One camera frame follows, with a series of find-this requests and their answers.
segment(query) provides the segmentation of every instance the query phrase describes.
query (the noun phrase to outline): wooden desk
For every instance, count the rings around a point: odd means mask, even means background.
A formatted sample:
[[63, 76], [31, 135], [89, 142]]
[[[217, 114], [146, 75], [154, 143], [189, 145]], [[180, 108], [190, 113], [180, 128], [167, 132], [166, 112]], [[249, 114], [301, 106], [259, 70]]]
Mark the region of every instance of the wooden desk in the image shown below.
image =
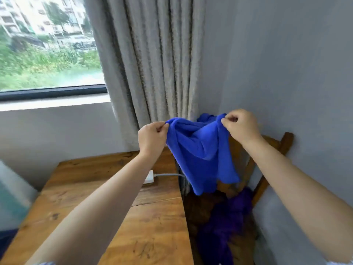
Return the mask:
[[[138, 152], [61, 162], [5, 253], [0, 265], [24, 264], [70, 211]], [[168, 148], [154, 165], [176, 173]], [[142, 187], [99, 264], [194, 264], [177, 177]]]

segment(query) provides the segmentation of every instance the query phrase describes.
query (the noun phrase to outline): gray cable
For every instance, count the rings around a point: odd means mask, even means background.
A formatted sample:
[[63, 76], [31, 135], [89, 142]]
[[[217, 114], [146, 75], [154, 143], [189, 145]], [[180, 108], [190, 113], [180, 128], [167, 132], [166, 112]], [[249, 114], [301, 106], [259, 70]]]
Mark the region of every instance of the gray cable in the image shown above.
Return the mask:
[[180, 177], [186, 178], [186, 176], [183, 175], [183, 174], [168, 174], [168, 173], [166, 173], [166, 174], [155, 174], [155, 177], [158, 177], [158, 176], [180, 176]]

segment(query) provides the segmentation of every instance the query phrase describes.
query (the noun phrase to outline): blue towel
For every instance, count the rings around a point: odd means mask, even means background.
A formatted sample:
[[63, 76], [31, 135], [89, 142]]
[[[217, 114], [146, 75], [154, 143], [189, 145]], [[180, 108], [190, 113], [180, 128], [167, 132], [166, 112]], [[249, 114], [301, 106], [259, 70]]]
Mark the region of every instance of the blue towel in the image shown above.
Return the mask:
[[223, 183], [239, 182], [231, 152], [229, 132], [218, 116], [202, 114], [197, 122], [172, 118], [167, 134], [167, 145], [196, 195], [214, 192], [217, 179]]

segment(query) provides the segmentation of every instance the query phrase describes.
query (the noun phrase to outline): gray curtain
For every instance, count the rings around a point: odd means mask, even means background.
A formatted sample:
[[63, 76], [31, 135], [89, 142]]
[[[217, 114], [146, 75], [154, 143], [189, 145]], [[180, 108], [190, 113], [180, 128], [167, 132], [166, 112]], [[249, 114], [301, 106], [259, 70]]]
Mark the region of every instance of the gray curtain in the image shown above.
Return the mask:
[[205, 0], [85, 0], [128, 150], [145, 124], [195, 120]]

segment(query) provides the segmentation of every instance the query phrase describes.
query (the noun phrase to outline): window frame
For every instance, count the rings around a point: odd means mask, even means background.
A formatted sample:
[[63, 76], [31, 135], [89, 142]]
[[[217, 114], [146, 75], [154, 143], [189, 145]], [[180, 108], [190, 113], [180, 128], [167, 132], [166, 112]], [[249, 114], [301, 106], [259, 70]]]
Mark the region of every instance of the window frame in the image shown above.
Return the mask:
[[0, 102], [108, 93], [105, 84], [0, 91]]

